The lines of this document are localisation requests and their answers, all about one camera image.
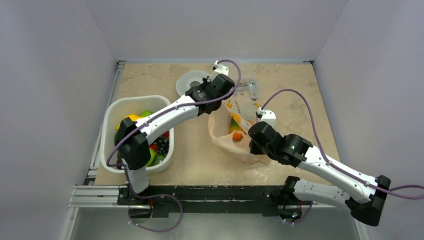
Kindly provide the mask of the red orange fake fruit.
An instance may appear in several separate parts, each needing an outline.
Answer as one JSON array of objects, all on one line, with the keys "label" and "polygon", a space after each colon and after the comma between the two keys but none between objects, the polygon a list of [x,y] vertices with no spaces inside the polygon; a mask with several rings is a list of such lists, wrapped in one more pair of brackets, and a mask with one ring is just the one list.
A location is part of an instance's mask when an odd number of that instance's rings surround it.
[{"label": "red orange fake fruit", "polygon": [[232,140],[235,141],[235,142],[241,141],[243,139],[243,137],[244,137],[243,134],[239,133],[239,132],[234,132],[232,134]]}]

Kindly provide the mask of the green orange mango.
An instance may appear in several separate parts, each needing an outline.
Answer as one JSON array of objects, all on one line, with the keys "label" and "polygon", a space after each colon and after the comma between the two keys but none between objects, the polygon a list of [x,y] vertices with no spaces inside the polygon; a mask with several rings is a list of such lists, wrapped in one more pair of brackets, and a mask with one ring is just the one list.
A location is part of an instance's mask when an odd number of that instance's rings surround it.
[{"label": "green orange mango", "polygon": [[229,125],[229,133],[232,133],[234,131],[244,131],[240,125],[236,122],[234,118],[231,119],[230,125]]}]

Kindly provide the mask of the orange printed plastic bag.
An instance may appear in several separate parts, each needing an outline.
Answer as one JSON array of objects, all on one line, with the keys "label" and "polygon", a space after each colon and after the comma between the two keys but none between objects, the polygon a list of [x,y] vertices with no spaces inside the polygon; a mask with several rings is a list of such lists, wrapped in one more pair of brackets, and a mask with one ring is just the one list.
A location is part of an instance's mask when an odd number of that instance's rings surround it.
[{"label": "orange printed plastic bag", "polygon": [[[257,123],[256,111],[260,105],[249,98],[232,96],[221,102],[221,107],[213,111],[208,119],[208,132],[212,142],[227,151],[231,156],[250,165],[268,165],[271,160],[266,155],[250,153],[248,135],[250,127]],[[234,118],[243,131],[229,133],[231,119]],[[243,134],[241,141],[233,141],[233,133]]]}]

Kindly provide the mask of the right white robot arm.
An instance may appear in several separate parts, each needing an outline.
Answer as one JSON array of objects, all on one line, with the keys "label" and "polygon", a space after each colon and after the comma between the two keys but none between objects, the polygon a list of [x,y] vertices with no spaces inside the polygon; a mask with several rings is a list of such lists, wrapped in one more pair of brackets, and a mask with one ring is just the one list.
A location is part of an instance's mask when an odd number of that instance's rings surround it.
[{"label": "right white robot arm", "polygon": [[266,122],[254,124],[248,135],[251,153],[266,155],[281,165],[299,168],[329,182],[320,184],[289,176],[280,191],[284,202],[319,202],[349,210],[354,219],[365,225],[379,225],[391,185],[388,177],[356,171],[328,157],[299,135],[281,136]]}]

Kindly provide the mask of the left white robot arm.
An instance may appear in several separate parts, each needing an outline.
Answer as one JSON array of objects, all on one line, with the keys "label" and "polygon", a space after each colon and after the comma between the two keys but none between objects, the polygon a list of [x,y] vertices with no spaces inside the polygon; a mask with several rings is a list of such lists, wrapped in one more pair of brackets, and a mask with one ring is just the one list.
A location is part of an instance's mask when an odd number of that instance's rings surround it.
[{"label": "left white robot arm", "polygon": [[221,101],[228,99],[236,87],[236,82],[219,73],[212,80],[204,79],[174,103],[140,121],[128,117],[121,121],[113,152],[118,152],[122,158],[132,188],[129,193],[132,201],[142,205],[149,199],[146,168],[151,159],[150,144],[175,126],[219,109]]}]

